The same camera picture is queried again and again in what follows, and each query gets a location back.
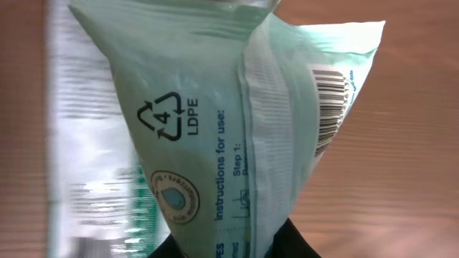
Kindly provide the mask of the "light green wipes pouch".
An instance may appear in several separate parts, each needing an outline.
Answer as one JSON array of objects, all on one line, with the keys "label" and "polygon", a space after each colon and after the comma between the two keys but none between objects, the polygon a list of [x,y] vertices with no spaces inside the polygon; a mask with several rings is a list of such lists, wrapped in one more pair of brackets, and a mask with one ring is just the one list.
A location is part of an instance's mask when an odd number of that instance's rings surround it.
[{"label": "light green wipes pouch", "polygon": [[178,257],[274,257],[383,21],[295,26],[221,1],[72,1],[107,57]]}]

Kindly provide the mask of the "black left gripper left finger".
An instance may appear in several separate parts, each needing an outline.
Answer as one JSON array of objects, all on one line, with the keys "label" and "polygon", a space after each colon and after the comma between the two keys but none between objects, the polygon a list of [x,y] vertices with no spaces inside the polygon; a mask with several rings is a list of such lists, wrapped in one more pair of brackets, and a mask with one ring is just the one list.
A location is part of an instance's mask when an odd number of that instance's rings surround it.
[{"label": "black left gripper left finger", "polygon": [[162,244],[148,256],[148,258],[183,258],[183,252],[170,234]]}]

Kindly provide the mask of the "green 3M package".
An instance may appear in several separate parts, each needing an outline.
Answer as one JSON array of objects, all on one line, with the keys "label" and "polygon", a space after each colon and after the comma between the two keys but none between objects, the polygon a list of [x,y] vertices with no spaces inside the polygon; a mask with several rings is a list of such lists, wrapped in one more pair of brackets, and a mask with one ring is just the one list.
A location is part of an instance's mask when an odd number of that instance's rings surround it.
[{"label": "green 3M package", "polygon": [[47,256],[149,256],[169,229],[138,164],[108,61],[66,0],[47,2],[47,91]]}]

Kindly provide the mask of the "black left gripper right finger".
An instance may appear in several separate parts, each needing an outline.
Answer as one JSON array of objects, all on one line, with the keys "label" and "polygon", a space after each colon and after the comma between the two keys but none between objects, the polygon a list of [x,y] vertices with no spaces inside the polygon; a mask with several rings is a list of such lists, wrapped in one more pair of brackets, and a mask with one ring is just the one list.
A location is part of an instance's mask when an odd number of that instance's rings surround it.
[{"label": "black left gripper right finger", "polygon": [[279,228],[273,237],[265,258],[321,258],[302,237],[290,219]]}]

